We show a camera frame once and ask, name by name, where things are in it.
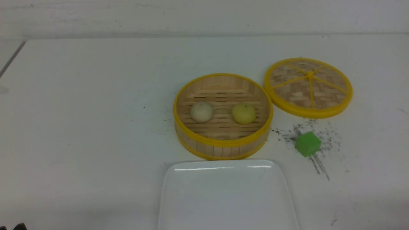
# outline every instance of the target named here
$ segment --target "woven bamboo lid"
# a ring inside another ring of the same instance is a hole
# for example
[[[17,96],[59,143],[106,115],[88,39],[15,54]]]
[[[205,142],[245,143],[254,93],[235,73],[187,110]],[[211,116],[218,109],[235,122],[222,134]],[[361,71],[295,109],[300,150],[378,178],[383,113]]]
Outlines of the woven bamboo lid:
[[[294,58],[272,65],[264,78],[272,102],[300,117],[332,117],[347,108],[352,86],[338,69],[321,61]]]

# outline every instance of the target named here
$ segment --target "white tabletop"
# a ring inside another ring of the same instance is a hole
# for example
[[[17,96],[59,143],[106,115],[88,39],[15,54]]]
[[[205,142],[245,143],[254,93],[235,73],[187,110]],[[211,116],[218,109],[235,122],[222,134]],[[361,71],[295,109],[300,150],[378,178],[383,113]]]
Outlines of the white tabletop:
[[[7,62],[9,62],[10,58],[13,56],[20,45],[21,41],[0,40],[0,77],[5,71],[5,69],[3,68],[7,65]]]
[[[275,107],[251,158],[282,167],[303,230],[409,228],[408,35],[28,41],[0,79],[0,225],[156,229],[166,169],[200,160],[174,132],[179,89],[214,72],[262,83],[299,56],[343,71],[352,102],[324,120]],[[322,139],[329,179],[294,127]]]

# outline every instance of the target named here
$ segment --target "steamer basket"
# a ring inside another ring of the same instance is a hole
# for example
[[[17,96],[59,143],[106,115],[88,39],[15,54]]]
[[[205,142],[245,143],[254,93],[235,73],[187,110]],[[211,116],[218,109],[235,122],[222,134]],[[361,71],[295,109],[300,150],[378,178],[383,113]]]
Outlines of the steamer basket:
[[[272,102],[296,116],[332,117],[349,105],[352,86],[335,67],[307,58],[279,61],[264,78],[264,87]]]
[[[198,101],[213,106],[213,118],[197,123],[190,109]],[[233,105],[246,102],[254,106],[256,120],[248,125],[236,123]],[[244,159],[259,150],[270,133],[273,107],[267,92],[256,82],[235,74],[217,73],[199,77],[185,85],[173,104],[175,128],[181,144],[207,160]]]

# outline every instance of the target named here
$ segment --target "green sponge cube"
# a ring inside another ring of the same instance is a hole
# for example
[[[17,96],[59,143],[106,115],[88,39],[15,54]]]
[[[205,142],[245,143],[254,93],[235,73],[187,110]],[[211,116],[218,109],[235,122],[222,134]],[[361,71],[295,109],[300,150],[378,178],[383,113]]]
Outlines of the green sponge cube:
[[[313,132],[308,132],[300,135],[295,143],[295,148],[300,151],[304,157],[309,157],[316,153],[321,146],[321,140],[314,135]]]

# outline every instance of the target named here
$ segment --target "white plate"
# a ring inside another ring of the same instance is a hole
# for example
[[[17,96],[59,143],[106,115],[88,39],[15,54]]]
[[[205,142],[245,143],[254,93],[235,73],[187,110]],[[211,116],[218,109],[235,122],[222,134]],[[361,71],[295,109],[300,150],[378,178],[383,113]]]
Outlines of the white plate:
[[[167,171],[159,230],[298,230],[280,167],[268,160],[200,161]]]

